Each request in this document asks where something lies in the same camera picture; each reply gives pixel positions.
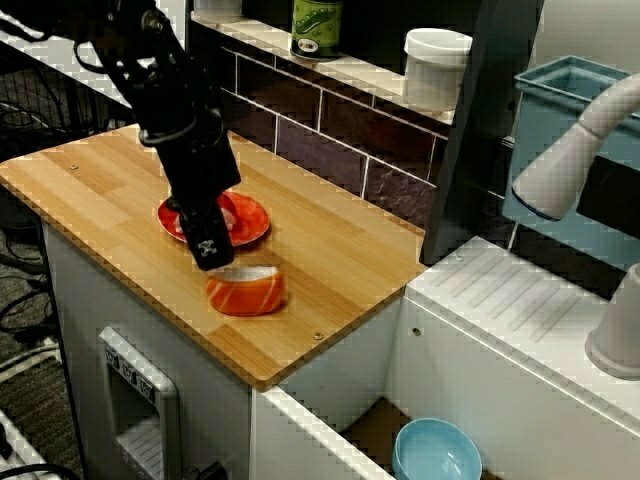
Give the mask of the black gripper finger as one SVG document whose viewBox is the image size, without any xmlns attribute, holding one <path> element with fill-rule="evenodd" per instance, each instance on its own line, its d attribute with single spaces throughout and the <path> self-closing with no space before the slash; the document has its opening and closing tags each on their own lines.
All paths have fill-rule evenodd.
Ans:
<svg viewBox="0 0 640 480">
<path fill-rule="evenodd" d="M 181 213 L 179 222 L 200 270 L 215 270 L 234 261 L 234 248 L 220 208 Z"/>
</svg>

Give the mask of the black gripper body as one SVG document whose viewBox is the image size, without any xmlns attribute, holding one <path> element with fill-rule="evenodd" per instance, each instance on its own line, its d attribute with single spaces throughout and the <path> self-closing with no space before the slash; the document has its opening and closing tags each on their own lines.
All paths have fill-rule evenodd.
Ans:
<svg viewBox="0 0 640 480">
<path fill-rule="evenodd" d="M 219 116 L 195 119 L 182 131 L 142 130 L 141 143 L 156 150 L 180 213 L 202 221 L 218 197 L 241 182 L 228 130 Z"/>
</svg>

